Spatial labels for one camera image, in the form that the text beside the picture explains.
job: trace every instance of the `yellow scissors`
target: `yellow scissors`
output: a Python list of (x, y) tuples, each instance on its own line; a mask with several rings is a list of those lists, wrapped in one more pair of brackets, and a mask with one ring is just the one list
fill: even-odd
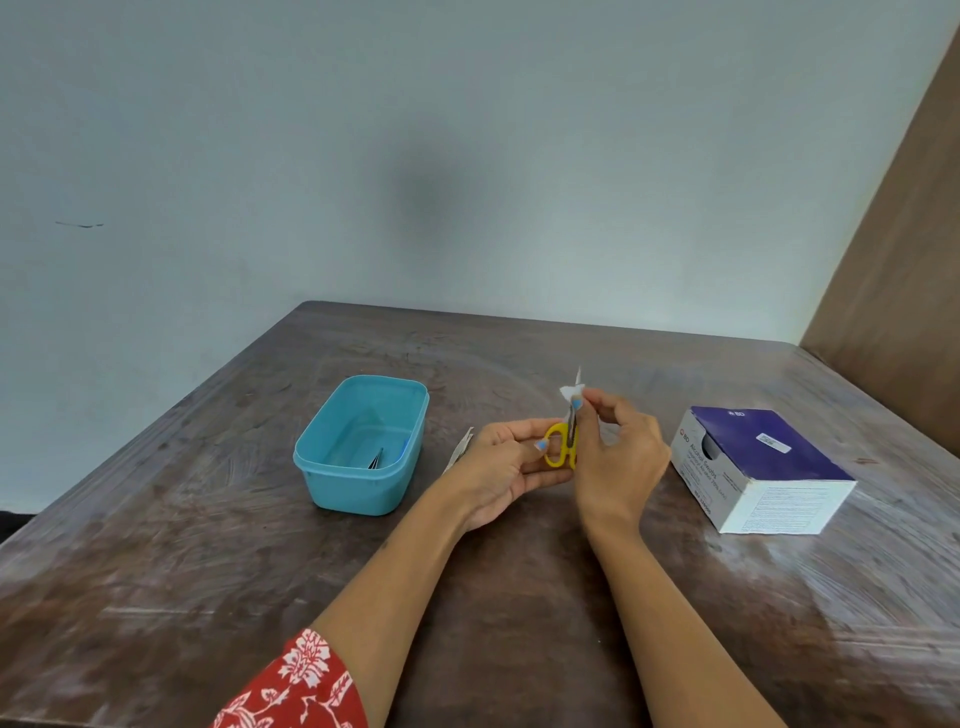
[[(580, 368), (577, 368), (577, 380), (575, 386), (580, 386)], [(573, 408), (573, 401), (570, 402), (570, 411), (566, 415), (565, 423), (556, 423), (543, 435), (545, 440), (549, 440), (551, 435), (560, 435), (560, 456), (556, 460), (551, 460), (549, 454), (545, 454), (543, 459), (551, 468), (561, 468), (570, 459), (570, 469), (577, 469), (577, 411)]]

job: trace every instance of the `mark on wall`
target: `mark on wall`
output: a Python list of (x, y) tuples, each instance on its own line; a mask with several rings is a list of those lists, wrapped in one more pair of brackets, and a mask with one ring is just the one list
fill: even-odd
[(81, 225), (80, 223), (63, 223), (60, 220), (54, 220), (57, 225), (65, 225), (68, 228), (83, 228), (84, 230), (90, 230), (91, 228), (102, 228), (103, 223), (95, 223), (93, 225)]

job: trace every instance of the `forearm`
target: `forearm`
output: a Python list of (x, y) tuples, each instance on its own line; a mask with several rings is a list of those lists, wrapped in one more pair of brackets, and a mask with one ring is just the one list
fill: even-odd
[(585, 521), (657, 728), (783, 726), (640, 539), (636, 525)]
[(387, 719), (420, 619), (463, 533), (464, 504), (438, 481), (311, 625), (347, 665), (371, 728)]

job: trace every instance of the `sleeve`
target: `sleeve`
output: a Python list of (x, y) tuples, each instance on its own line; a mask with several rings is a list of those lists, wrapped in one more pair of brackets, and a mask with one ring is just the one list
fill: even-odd
[(360, 693), (326, 640), (304, 629), (210, 728), (367, 728)]

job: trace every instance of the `wooden table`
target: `wooden table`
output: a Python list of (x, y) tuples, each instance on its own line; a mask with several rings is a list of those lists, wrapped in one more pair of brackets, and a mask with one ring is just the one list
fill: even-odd
[[(469, 425), (563, 414), (557, 387), (580, 364), (668, 438), (692, 403), (772, 407), (860, 480), (819, 537), (720, 536), (671, 468), (641, 524), (790, 725), (958, 724), (960, 462), (811, 356), (333, 303), (297, 308), (0, 547), (0, 716), (202, 728), (361, 568)], [(383, 518), (319, 510), (291, 461), (358, 373), (430, 389), (417, 471)], [(391, 724), (646, 720), (569, 486), (468, 534)]]

